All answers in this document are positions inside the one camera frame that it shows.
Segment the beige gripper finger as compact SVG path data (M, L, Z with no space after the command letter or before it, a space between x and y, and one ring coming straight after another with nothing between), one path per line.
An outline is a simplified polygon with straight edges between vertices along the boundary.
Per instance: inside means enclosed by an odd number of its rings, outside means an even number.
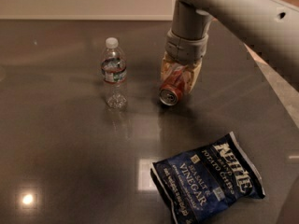
M190 93L197 81L202 68L202 61L198 60L195 63L187 64L183 68L184 92Z
M163 83L167 82L177 67L178 63L167 52L165 52L161 64L161 81Z

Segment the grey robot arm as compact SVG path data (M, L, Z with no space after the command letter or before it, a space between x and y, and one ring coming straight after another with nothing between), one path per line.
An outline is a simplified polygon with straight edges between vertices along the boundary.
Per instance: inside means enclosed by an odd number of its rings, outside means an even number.
M299 89L299 9L281 0L176 0L165 51L180 64L202 60L217 19Z

